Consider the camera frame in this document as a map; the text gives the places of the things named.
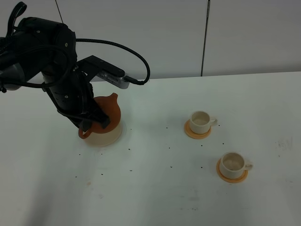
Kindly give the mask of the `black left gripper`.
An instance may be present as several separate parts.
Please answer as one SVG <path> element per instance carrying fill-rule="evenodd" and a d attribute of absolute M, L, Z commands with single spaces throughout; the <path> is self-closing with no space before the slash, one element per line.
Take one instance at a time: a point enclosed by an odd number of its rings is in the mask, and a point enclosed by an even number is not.
<path fill-rule="evenodd" d="M 43 91 L 48 94 L 57 111 L 82 131 L 90 129 L 93 122 L 98 122 L 103 129 L 111 122 L 96 99 L 93 99 L 92 85 L 79 68 L 71 70 L 63 82 Z"/>

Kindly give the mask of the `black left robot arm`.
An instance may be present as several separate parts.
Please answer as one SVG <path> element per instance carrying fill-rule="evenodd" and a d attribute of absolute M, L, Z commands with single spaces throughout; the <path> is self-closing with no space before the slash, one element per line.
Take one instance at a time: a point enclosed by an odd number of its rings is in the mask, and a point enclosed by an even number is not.
<path fill-rule="evenodd" d="M 77 60 L 76 36 L 68 26 L 28 17 L 18 26 L 8 21 L 8 33 L 0 40 L 0 89 L 42 89 L 58 112 L 77 128 L 87 131 L 93 122 L 103 128 L 108 114 L 94 99 L 93 74 Z"/>

